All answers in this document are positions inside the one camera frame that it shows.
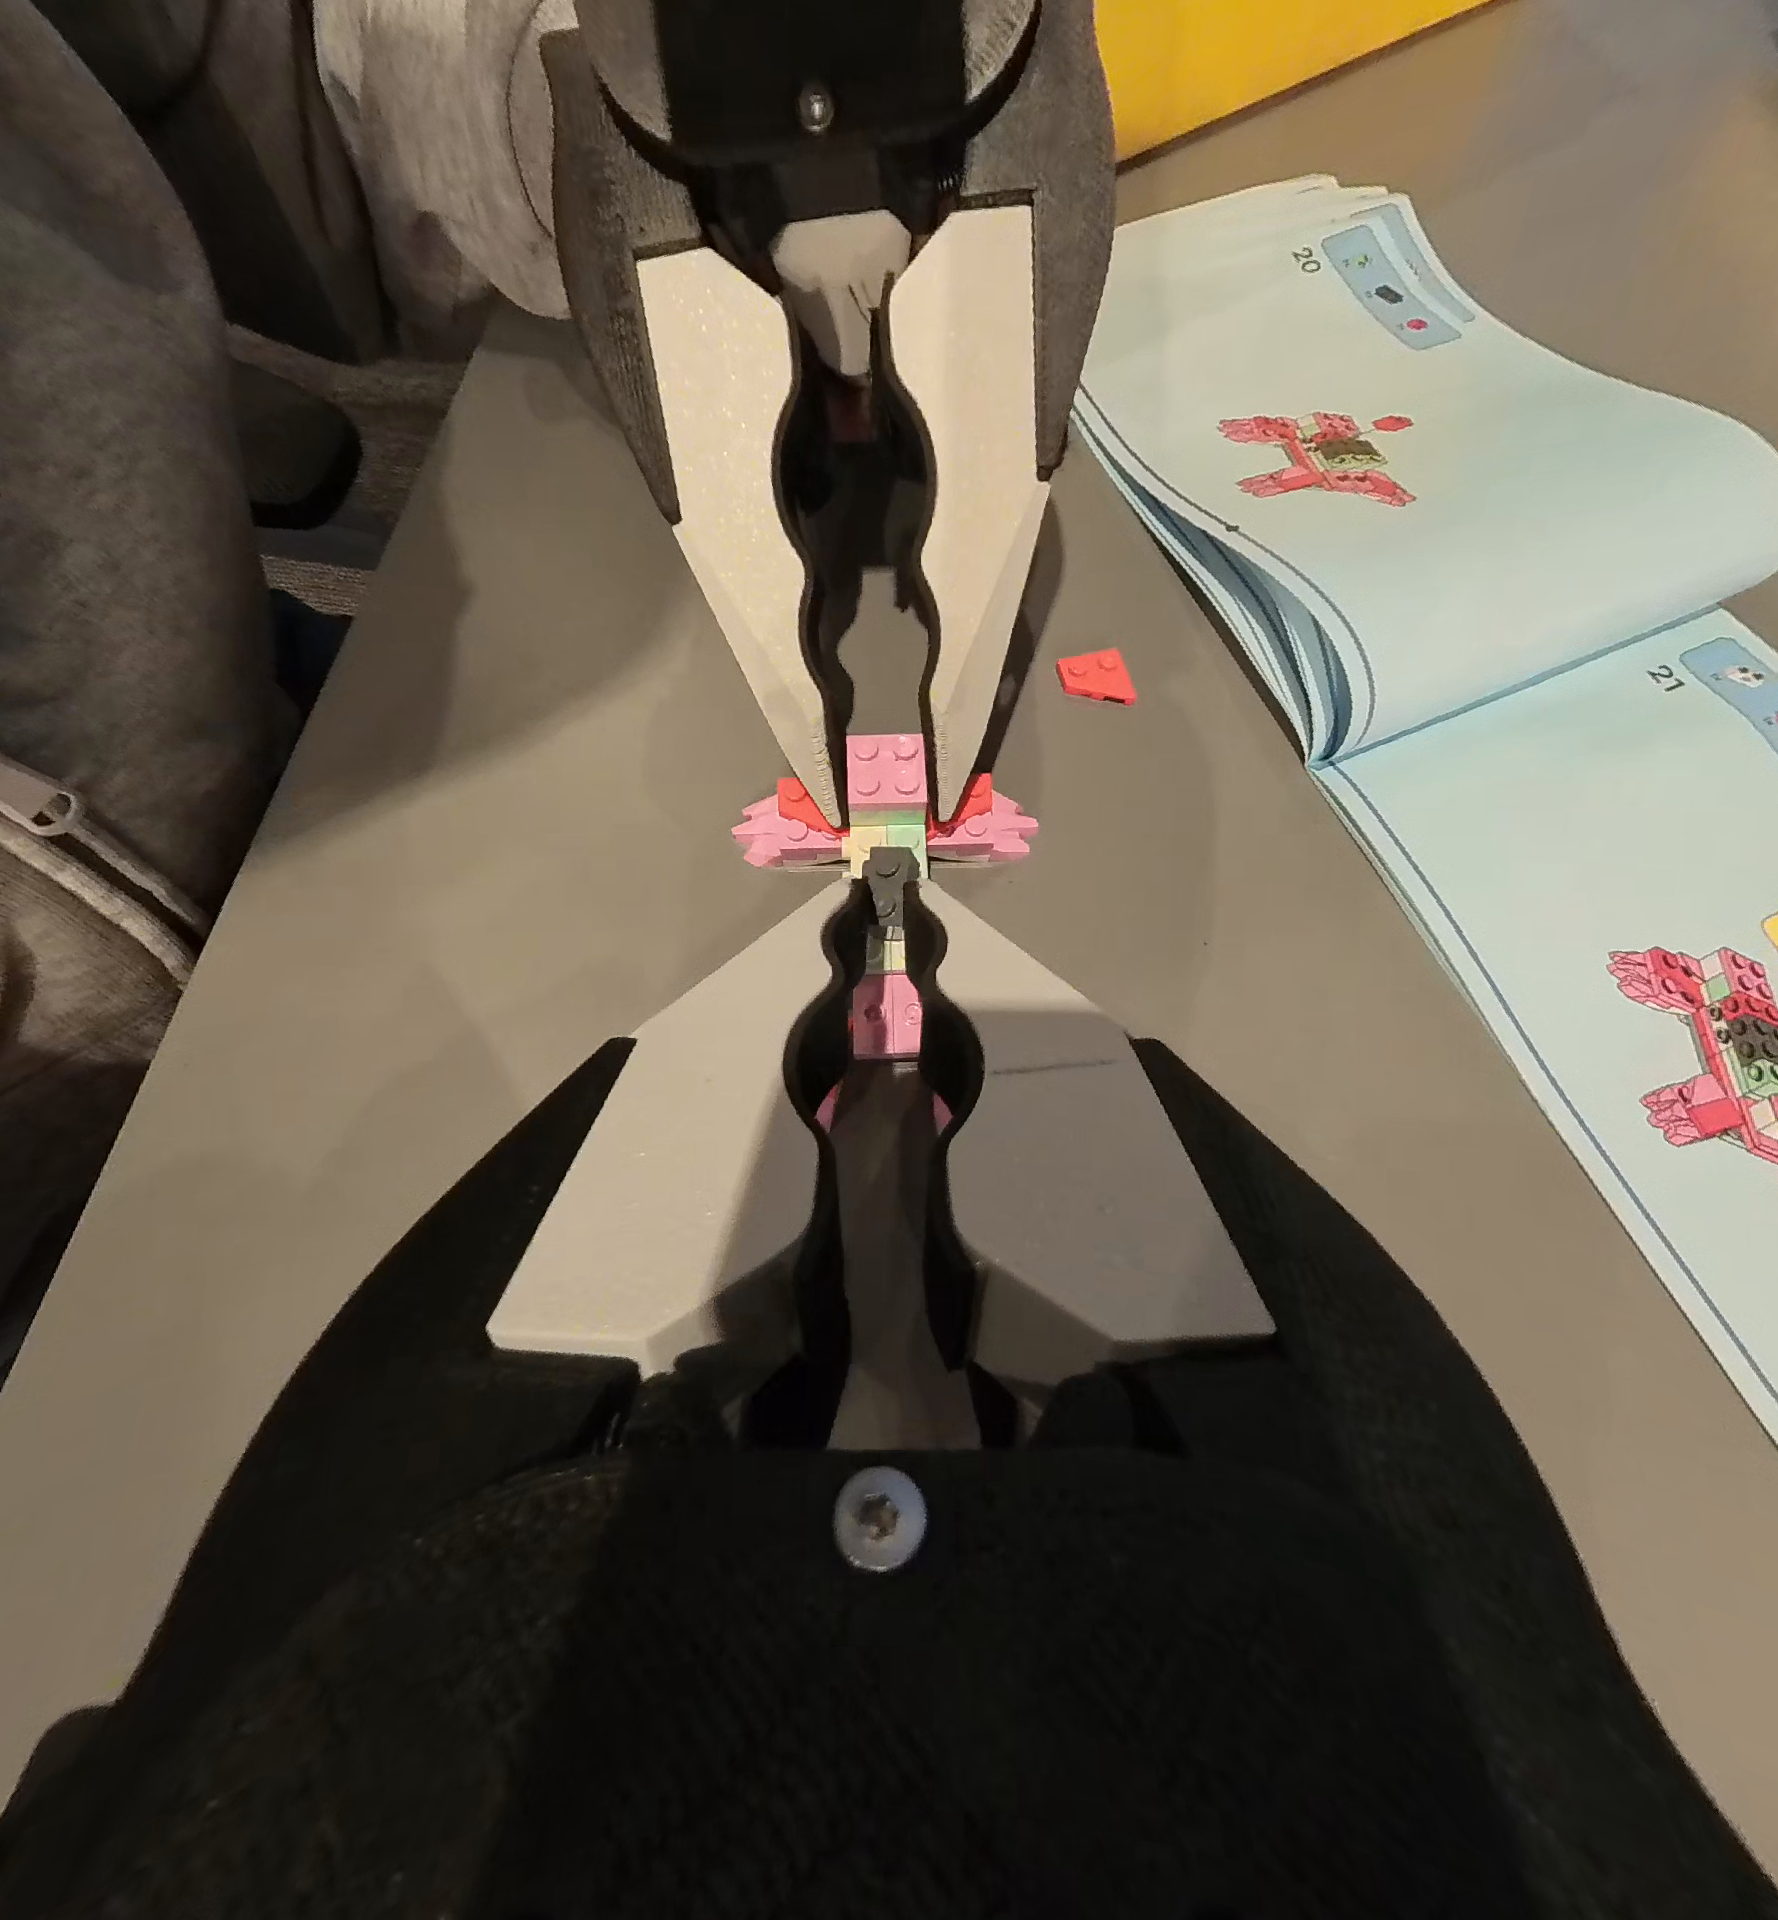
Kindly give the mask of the yellow plastic bin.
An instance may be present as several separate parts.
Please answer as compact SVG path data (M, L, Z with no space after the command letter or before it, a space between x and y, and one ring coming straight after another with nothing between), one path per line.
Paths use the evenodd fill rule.
M1475 14L1475 0L1098 0L1116 164Z

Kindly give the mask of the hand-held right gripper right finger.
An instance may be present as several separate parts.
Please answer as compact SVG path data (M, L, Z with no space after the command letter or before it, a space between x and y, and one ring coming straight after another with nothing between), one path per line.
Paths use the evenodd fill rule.
M1274 1318L1129 1035L942 888L911 888L922 1312L947 1368L1098 1368Z

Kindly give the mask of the person's left forearm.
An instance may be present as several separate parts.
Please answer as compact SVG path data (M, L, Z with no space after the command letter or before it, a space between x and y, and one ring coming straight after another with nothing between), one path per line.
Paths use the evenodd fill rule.
M541 40L571 26L571 0L313 3L313 74L420 345L453 345L489 297L567 320Z

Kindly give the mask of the pink toy brick model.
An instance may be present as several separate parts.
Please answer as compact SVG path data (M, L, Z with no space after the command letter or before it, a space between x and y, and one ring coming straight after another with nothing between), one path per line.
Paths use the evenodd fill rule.
M990 775L967 781L964 804L942 820L925 804L925 746L916 731L846 736L846 829L839 829L802 779L779 779L775 795L741 804L733 840L750 867L846 867L862 881L873 844L914 844L922 881L942 865L1011 865L1029 856L1038 822L993 790ZM911 980L904 942L862 937L862 976L851 988L851 1062L914 1067L922 1042L922 1003Z

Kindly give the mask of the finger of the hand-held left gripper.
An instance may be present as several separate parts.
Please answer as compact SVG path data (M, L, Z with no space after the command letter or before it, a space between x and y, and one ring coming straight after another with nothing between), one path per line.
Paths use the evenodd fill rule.
M802 394L779 297L715 249L640 259L678 555L812 802L843 822L832 723L806 662L812 566L781 523L779 441Z
M964 209L888 291L888 370L922 431L914 575L937 820L978 775L1049 484L1035 444L1035 223L1025 203Z

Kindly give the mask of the person's grey hoodie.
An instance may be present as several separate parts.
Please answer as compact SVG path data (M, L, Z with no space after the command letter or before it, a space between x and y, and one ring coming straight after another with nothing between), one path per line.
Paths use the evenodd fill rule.
M358 441L227 326L388 345L310 3L0 0L0 1383L343 637L250 511Z

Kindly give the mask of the open light blue instruction booklet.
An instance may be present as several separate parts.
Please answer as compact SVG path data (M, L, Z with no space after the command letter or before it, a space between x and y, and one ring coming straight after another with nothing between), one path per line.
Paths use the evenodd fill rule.
M1778 1443L1778 451L1329 174L1120 223L1072 423Z

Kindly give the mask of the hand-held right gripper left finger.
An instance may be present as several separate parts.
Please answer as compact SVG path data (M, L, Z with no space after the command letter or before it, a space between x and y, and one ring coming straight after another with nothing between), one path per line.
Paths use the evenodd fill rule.
M781 1042L830 988L832 881L635 1030L488 1336L504 1352L779 1368L820 1142Z

